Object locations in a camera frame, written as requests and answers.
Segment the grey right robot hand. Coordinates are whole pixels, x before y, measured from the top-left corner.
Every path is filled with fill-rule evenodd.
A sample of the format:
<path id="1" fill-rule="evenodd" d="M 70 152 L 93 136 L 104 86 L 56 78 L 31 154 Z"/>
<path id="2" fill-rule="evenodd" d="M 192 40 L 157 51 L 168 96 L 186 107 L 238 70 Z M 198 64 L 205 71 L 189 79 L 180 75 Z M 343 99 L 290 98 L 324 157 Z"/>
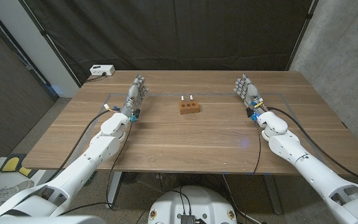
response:
<path id="1" fill-rule="evenodd" d="M 252 118 L 255 121 L 262 113 L 267 112 L 261 94 L 245 73 L 236 80 L 234 92 L 244 102 L 248 118 Z"/>

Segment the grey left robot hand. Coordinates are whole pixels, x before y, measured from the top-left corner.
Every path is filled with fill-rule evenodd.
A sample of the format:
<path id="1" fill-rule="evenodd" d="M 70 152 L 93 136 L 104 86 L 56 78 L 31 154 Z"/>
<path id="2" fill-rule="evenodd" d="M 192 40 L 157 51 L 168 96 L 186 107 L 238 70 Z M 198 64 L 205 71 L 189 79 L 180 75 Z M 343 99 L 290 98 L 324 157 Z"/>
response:
<path id="1" fill-rule="evenodd" d="M 129 87 L 126 101 L 120 109 L 120 113 L 130 117 L 135 110 L 140 109 L 148 91 L 145 78 L 139 73 Z"/>

